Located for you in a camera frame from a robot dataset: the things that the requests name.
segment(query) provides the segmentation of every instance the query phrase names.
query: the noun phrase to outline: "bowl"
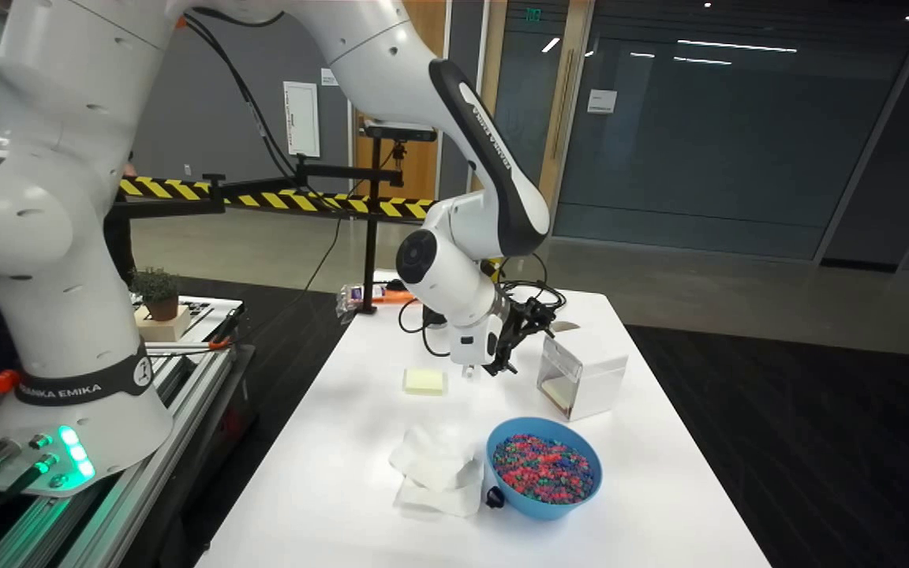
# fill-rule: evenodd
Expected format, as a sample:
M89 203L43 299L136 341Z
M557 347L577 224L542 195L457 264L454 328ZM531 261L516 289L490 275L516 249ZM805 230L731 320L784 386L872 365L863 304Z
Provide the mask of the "bowl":
M604 485L604 464L586 438L542 415L495 426L485 460L505 506L537 520L566 516Z

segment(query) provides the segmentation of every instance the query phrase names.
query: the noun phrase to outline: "wire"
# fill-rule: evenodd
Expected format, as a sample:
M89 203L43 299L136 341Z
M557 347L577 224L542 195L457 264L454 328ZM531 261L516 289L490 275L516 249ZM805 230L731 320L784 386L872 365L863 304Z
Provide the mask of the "wire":
M425 349L425 352L434 352L434 355L452 355L452 349L450 349L450 352L438 352L438 349L430 347L425 328L420 331L420 337L423 337L423 349Z
M420 304L420 299L400 304L400 308L399 308L399 328L400 328L403 334L420 334L425 352L434 352L434 355L452 355L452 352L442 352L442 349L436 349L436 347L430 343L430 326L425 326L425 323L423 323L420 328L403 326L403 313L407 313L413 304Z
M237 91L240 98L252 108L255 112L255 124L258 124L258 140L271 159L271 165L286 172L286 175L295 175L295 165L291 159L286 155L286 147L279 145L279 140L271 134L269 129L269 121L252 94L252 87L248 85L248 80L240 76L237 62L232 61L232 52L225 51L225 45L214 39L214 30L198 22L195 16L188 16L188 26L225 61L225 67L232 69L233 83L237 83Z
M21 476L12 480L12 485L0 495L0 507L12 500L21 490L29 490L35 480L43 480L50 467L57 467L55 454L43 454Z
M267 22L242 22L242 20L232 20L227 11L208 8L208 7L195 7L193 11L208 16L208 20L220 20L220 22L240 26L240 28L269 28L269 26L275 26L275 22L281 22L287 16L287 11L279 11L279 16L267 20Z
M425 328L425 323L423 323L420 328L403 326L403 313L407 313L413 304L416 304L416 299L407 299L407 304L400 304L400 308L399 308L399 328L400 328L403 334L420 334L420 331Z
M537 261L541 261L541 269L542 269L542 284L551 284L551 269L545 269L545 261L542 261L542 255L541 251L531 251Z
M310 284L317 284L318 271L324 269L324 261L328 261L331 249L338 247L338 230L342 230L342 218L336 221L336 232L331 232L331 243L328 243L328 249L323 251L323 257L318 257L317 271L308 279L303 289L310 289Z

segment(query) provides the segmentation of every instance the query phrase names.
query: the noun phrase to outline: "paper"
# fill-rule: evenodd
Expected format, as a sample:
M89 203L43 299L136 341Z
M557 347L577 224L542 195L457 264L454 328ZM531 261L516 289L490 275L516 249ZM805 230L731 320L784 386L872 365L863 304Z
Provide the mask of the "paper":
M591 87L591 94L586 94L586 112L615 112L615 94L620 94L620 91Z

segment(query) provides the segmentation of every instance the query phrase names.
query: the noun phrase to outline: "white block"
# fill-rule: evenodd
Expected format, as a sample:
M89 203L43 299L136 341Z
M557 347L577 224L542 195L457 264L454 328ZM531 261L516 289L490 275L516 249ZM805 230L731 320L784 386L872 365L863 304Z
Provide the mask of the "white block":
M193 323L189 307L176 307L176 316L156 323L147 307L136 308L136 328L141 341L180 341L185 328Z
M612 409L626 362L622 328L571 328L545 337L537 386L568 419L583 419Z
M403 371L403 391L411 393L445 393L450 380L442 369L407 369Z

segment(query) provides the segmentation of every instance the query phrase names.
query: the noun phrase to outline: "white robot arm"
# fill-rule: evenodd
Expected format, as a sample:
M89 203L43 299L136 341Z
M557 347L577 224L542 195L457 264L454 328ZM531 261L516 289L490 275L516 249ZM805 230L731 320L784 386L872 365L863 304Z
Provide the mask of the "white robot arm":
M478 166L483 193L438 203L399 257L413 292L457 328L457 362L485 358L493 284L478 261L531 251L551 230L545 203L481 98L423 47L400 0L12 3L0 45L0 313L26 380L0 399L0 438L72 429L89 452L86 476L43 485L49 495L141 460L172 431L102 221L173 26L193 7L301 20L361 111L438 126Z

